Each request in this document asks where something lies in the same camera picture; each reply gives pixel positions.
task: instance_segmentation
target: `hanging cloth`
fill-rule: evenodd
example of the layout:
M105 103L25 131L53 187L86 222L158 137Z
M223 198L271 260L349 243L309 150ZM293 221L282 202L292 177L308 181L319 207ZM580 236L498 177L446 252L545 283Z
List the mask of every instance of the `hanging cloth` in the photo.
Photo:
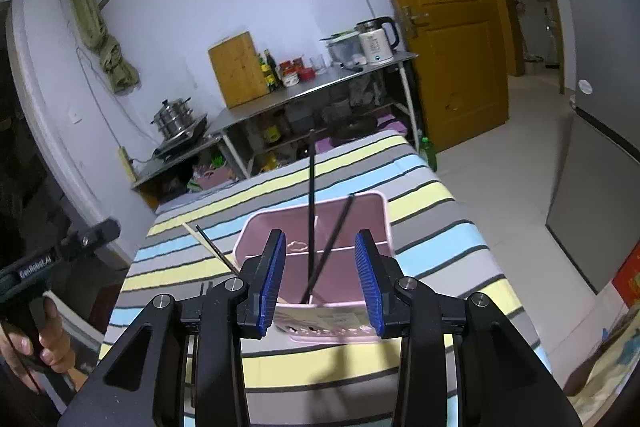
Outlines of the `hanging cloth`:
M113 92L139 83L136 68L122 58L120 43L109 35L97 0L71 0L82 43L100 57L100 67L107 74Z

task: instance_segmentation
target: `striped bed sheet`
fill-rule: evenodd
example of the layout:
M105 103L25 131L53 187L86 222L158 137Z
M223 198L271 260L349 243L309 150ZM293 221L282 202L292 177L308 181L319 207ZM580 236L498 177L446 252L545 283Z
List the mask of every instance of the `striped bed sheet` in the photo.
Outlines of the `striped bed sheet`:
M186 299L199 294L202 282L215 284L229 277L225 265L183 223L203 227L230 255L242 226L257 211L306 203L307 181L308 160L300 160L159 215L129 269L100 357L158 293ZM403 137L384 131L316 158L316 201L371 189L388 200L396 259L404 274L446 295L487 293L548 367L532 322L478 229ZM456 376L449 335L445 344L448 418L455 426ZM243 339L252 425L390 425L399 348L397 339L340 346L300 344L276 327L261 341ZM185 425L191 427L190 392L187 385Z

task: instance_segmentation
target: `plastic bottle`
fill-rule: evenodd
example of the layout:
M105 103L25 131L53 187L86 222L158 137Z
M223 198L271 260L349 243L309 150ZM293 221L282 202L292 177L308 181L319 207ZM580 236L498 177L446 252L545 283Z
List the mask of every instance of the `plastic bottle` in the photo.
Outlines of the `plastic bottle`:
M420 140L420 150L418 150L420 158L428 163L433 172L438 170L438 162L436 161L436 150L433 142L424 136Z

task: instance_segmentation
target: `table leg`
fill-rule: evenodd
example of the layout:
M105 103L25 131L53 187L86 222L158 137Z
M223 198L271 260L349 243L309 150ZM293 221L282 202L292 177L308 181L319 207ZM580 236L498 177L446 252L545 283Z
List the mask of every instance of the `table leg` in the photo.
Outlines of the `table leg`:
M402 89L404 89L404 97L406 98L406 107L409 110L409 120L411 120L411 132L414 134L415 150L420 149L418 141L418 125L415 123L414 103L411 100L411 92L409 91L409 81L406 79L406 71L404 70L404 62L400 62L400 78L402 79Z
M236 150L236 147L233 145L233 143L229 139L229 137L226 134L225 130L222 130L220 132L220 134L222 135L222 139L224 140L226 147L229 149L229 152L231 153L231 156L233 156L234 160L238 164L238 167L242 171L242 175L244 176L244 179L248 180L251 176L249 175L249 171L247 170L246 165L244 165L244 162L242 161L242 158L238 154L238 151Z

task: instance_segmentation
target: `blue gripper pad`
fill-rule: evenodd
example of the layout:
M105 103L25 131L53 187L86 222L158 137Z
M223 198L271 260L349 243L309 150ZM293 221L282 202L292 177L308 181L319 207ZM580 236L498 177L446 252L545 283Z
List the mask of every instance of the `blue gripper pad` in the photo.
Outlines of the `blue gripper pad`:
M264 336L269 326L273 322L273 313L276 308L276 300L278 299L278 291L280 290L280 282L284 272L284 262L287 254L287 239L284 232L280 230L271 230L267 246L263 256L267 253L267 249L273 247L271 262L264 280L264 285L260 289L260 311L258 313L257 329L260 336Z
M355 241L356 268L360 278L360 286L367 305L369 322L381 337L385 332L385 321L382 313L382 293L371 264L371 255L380 255L369 230L360 230Z

